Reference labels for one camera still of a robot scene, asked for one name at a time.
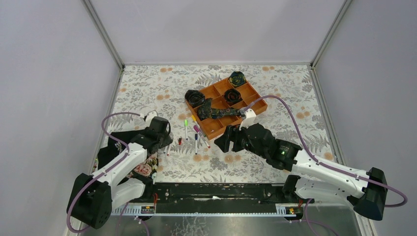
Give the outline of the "magenta pen cap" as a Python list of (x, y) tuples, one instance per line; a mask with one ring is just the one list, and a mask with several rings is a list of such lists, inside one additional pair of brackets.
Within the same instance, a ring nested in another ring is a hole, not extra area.
[(194, 125), (194, 126), (193, 126), (193, 128), (194, 128), (194, 130), (195, 130), (197, 133), (200, 133), (200, 132), (201, 132), (201, 131), (200, 131), (200, 129), (198, 128), (198, 126)]

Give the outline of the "white pen blue tip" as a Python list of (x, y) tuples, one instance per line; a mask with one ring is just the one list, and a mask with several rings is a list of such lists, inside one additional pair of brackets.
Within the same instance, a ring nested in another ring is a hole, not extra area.
[(194, 140), (194, 150), (195, 150), (195, 155), (198, 154), (198, 141)]

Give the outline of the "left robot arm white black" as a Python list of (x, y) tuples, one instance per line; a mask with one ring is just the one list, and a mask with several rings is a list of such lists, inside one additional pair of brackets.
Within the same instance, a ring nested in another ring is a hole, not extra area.
[(67, 227), (75, 218), (101, 228), (111, 212), (131, 200), (155, 198), (152, 189), (159, 168), (158, 151), (172, 142), (171, 125), (155, 112), (143, 116), (142, 130), (108, 133), (107, 145), (97, 154), (98, 169), (81, 173), (74, 181), (66, 209)]

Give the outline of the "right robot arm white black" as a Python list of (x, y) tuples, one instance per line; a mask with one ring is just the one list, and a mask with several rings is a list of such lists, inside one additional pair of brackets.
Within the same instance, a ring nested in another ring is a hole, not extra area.
[(223, 152), (246, 150), (276, 169), (293, 173), (287, 182), (302, 199), (335, 201), (351, 206), (363, 217), (383, 219), (387, 181), (378, 168), (365, 171), (322, 158), (314, 160), (301, 146), (275, 138), (258, 123), (244, 128), (228, 125), (214, 143)]

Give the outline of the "black floral cloth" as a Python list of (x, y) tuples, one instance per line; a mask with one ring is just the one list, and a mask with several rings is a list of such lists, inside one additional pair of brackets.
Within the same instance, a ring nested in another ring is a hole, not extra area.
[(141, 194), (154, 185), (158, 151), (147, 151), (140, 145), (141, 131), (113, 132), (107, 146), (99, 150), (98, 170), (93, 175), (104, 173), (98, 181), (107, 183), (113, 195), (131, 180), (141, 184)]

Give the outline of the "unrolled dark patterned tie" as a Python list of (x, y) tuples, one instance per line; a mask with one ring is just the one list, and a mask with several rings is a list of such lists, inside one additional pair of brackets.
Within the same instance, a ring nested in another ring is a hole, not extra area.
[(219, 119), (226, 116), (237, 116), (242, 117), (244, 114), (239, 109), (235, 108), (213, 108), (211, 106), (213, 99), (207, 98), (197, 109), (197, 116), (200, 120), (205, 120), (207, 118)]

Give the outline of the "rolled dark tie centre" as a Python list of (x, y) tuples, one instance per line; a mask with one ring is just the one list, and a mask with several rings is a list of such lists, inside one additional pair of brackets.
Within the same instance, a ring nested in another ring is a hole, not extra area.
[(242, 101), (240, 92), (234, 88), (226, 90), (223, 97), (229, 106), (235, 105)]

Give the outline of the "rolled dark tie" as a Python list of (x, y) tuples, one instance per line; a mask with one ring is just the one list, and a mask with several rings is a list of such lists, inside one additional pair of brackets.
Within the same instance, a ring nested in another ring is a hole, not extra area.
[(184, 98), (192, 108), (202, 105), (206, 99), (202, 92), (194, 89), (189, 89)]
[(228, 78), (233, 88), (238, 88), (246, 83), (245, 75), (240, 71), (234, 71)]
[(234, 88), (226, 90), (223, 97), (229, 106), (235, 105), (242, 101), (240, 92)]

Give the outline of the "orange compartment tray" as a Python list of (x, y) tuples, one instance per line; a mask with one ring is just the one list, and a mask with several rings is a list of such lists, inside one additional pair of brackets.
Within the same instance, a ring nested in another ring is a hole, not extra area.
[(255, 102), (251, 107), (255, 114), (264, 112), (268, 105), (256, 101), (260, 97), (248, 81), (236, 85), (229, 78), (200, 90), (190, 89), (184, 95), (186, 105), (209, 140), (222, 135), (228, 125), (240, 124), (244, 116), (240, 110), (250, 103)]

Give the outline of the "floral table cloth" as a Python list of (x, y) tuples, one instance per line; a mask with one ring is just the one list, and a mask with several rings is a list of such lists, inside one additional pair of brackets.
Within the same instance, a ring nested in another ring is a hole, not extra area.
[[(194, 150), (191, 111), (184, 94), (241, 71), (268, 105), (256, 122), (279, 139), (301, 144), (318, 157), (334, 160), (325, 120), (306, 65), (128, 65), (121, 78), (108, 132), (140, 130), (138, 114), (156, 110), (169, 120), (175, 140), (167, 156), (158, 153), (158, 182), (283, 183), (281, 171), (247, 151), (223, 153), (214, 143)], [(184, 120), (188, 120), (188, 140)]]

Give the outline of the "rolled dark tie left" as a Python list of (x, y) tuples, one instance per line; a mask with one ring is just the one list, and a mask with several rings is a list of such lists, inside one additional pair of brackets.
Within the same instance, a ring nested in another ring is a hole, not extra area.
[(202, 105), (206, 99), (202, 92), (194, 89), (189, 89), (184, 98), (192, 108)]

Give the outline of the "rolled dark tie top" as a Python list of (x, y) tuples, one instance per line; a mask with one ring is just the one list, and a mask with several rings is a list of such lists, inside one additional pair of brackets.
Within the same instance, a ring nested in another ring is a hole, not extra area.
[(233, 88), (238, 88), (246, 83), (245, 75), (240, 71), (234, 71), (228, 78)]

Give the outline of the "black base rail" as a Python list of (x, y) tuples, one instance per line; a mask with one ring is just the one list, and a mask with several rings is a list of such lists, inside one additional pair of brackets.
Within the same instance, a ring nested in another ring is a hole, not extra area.
[(283, 184), (156, 183), (133, 203), (151, 204), (157, 213), (275, 213), (276, 205), (298, 207), (307, 202)]

